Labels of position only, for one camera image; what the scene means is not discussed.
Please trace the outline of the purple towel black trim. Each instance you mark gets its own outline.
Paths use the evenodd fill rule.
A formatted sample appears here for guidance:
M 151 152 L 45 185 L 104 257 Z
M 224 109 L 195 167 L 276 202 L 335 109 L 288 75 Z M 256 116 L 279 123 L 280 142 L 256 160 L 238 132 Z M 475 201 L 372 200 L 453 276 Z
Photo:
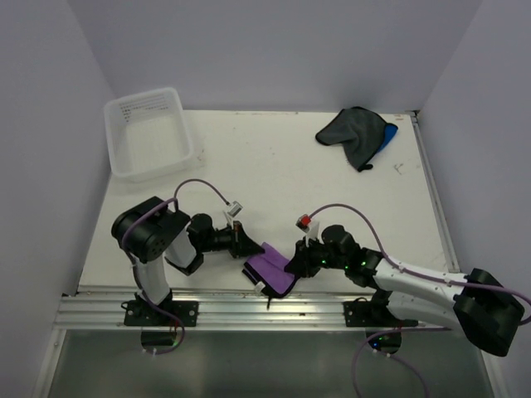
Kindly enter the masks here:
M 299 278 L 285 270 L 290 261 L 273 246 L 254 244 L 242 273 L 253 283 L 254 290 L 267 297 L 266 308 L 273 299 L 283 299 L 291 293 Z

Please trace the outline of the grey towel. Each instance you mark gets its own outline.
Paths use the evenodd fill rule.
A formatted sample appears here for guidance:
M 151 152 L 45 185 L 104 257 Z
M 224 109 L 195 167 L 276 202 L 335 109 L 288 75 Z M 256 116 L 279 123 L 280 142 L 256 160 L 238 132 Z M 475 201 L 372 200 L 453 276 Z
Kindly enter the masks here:
M 388 123 L 380 114 L 363 107 L 342 109 L 314 137 L 324 146 L 341 145 L 348 163 L 357 171 L 373 168 Z

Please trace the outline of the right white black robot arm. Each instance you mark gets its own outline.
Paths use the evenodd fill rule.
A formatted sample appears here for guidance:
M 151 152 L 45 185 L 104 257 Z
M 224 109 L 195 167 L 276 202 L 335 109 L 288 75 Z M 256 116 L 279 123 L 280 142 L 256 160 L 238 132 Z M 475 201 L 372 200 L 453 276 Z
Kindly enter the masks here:
M 360 246 L 340 225 L 325 228 L 319 238 L 297 241 L 285 267 L 297 278 L 311 278 L 321 269 L 342 270 L 357 286 L 374 289 L 369 314 L 376 324 L 418 321 L 449 328 L 498 357 L 508 354 L 524 317 L 516 295 L 488 272 L 422 271 Z

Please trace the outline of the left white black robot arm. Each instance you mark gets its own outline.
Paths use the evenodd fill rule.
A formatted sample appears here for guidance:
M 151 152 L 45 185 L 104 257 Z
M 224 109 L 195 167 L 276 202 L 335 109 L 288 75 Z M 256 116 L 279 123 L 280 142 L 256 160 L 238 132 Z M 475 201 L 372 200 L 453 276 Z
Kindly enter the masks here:
M 145 302 L 143 315 L 153 325 L 164 325 L 173 314 L 167 301 L 172 290 L 166 280 L 166 264 L 189 276 L 202 265 L 206 253 L 225 251 L 234 259 L 247 259 L 265 252 L 240 221 L 230 214 L 226 218 L 226 226 L 216 228 L 208 214 L 189 216 L 179 209 L 177 199 L 159 197 L 151 197 L 116 218 L 111 235 L 131 261 L 139 297 Z

